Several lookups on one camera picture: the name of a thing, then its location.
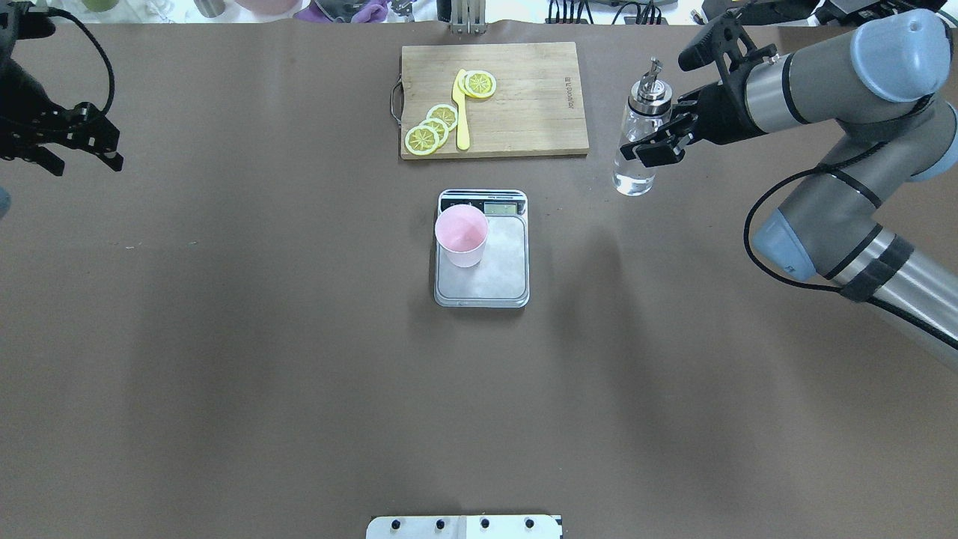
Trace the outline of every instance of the citrus slice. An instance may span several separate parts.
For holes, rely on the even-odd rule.
[[[436,150],[441,148],[445,141],[449,138],[449,127],[445,124],[443,120],[439,118],[426,118],[422,120],[421,126],[430,126],[439,133],[439,144],[436,145]]]
[[[430,126],[415,126],[406,132],[406,149],[413,155],[429,155],[439,148],[441,138]]]
[[[486,99],[495,93],[495,77],[489,71],[467,71],[463,91],[469,97]]]
[[[426,112],[425,117],[426,119],[439,118],[445,123],[448,129],[455,128],[456,124],[459,123],[459,112],[456,110],[456,107],[445,103],[440,103],[430,108],[429,112]]]

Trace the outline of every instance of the light blue joint cap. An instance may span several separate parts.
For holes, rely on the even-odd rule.
[[[10,193],[4,191],[3,187],[0,187],[0,219],[3,219],[3,216],[7,215],[7,210],[10,209]]]
[[[811,262],[809,253],[798,240],[781,210],[772,212],[768,221],[755,233],[752,245],[765,258],[799,281],[807,281],[815,275],[815,265]]]
[[[948,106],[951,107],[951,113],[955,116],[955,134],[951,137],[951,146],[948,146],[947,151],[937,163],[910,177],[908,181],[925,181],[926,179],[931,179],[950,169],[955,163],[958,163],[958,111],[955,110],[955,107],[952,106],[951,103],[949,103]]]
[[[948,78],[945,25],[929,10],[870,21],[852,35],[852,66],[885,101],[909,103],[938,91]]]

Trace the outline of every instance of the green object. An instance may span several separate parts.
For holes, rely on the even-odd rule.
[[[120,0],[83,0],[83,5],[91,12],[108,12],[117,7]]]

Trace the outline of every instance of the white metal plate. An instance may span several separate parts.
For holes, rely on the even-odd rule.
[[[561,539],[557,515],[376,517],[366,539]]]

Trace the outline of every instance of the yellow knife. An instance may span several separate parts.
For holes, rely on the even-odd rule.
[[[460,69],[456,79],[452,82],[452,101],[456,102],[456,107],[459,108],[459,125],[456,126],[456,148],[460,150],[468,150],[470,145],[469,124],[466,120],[466,94],[459,87],[459,81],[465,75],[466,70]]]

